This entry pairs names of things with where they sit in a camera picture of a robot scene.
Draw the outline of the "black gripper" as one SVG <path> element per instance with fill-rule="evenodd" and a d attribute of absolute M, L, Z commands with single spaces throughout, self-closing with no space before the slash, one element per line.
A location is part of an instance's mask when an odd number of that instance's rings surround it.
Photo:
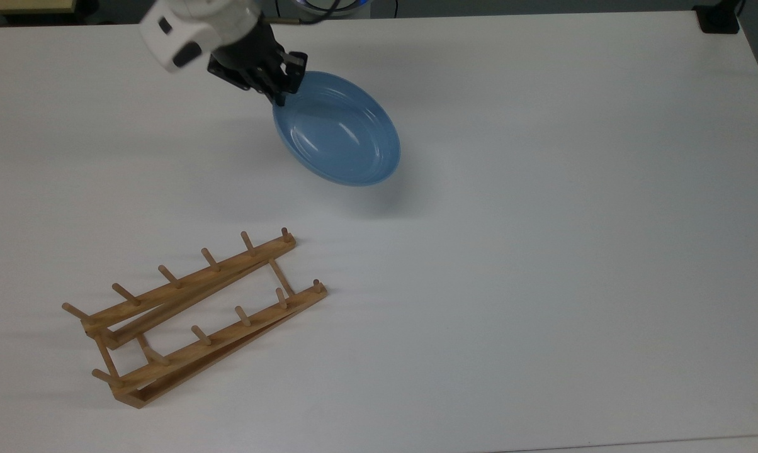
<path fill-rule="evenodd" d="M 240 40 L 212 52 L 207 71 L 240 89 L 266 95 L 273 106 L 284 107 L 286 95 L 298 92 L 307 61 L 304 52 L 285 53 L 272 26 L 257 25 Z"/>

